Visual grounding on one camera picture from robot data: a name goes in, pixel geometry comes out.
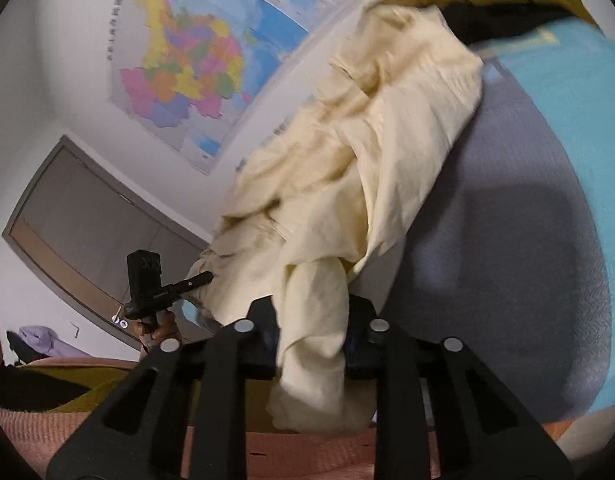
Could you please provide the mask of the person's left hand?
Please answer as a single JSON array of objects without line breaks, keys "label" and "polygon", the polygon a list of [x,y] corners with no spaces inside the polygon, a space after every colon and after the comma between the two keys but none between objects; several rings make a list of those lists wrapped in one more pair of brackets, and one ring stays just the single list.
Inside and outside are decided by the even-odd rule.
[{"label": "person's left hand", "polygon": [[136,322],[134,324],[135,334],[140,340],[140,357],[144,358],[152,348],[161,344],[166,339],[175,339],[178,342],[182,341],[178,324],[176,324],[176,316],[171,311],[164,311],[161,316],[158,327],[151,330],[145,323]]}]

